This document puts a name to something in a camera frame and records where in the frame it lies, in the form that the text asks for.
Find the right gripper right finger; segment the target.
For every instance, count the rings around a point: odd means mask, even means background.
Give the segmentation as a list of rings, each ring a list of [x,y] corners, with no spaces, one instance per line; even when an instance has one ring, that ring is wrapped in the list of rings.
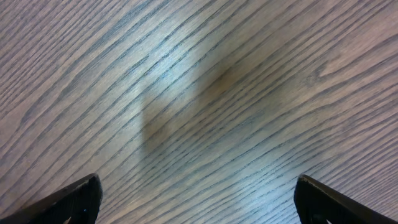
[[[397,224],[304,174],[297,179],[294,203],[302,223]]]

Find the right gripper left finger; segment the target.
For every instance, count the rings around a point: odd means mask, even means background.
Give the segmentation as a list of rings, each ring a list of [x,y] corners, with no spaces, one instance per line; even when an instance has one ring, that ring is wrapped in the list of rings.
[[[102,196],[100,178],[92,173],[1,219],[1,223],[94,223]]]

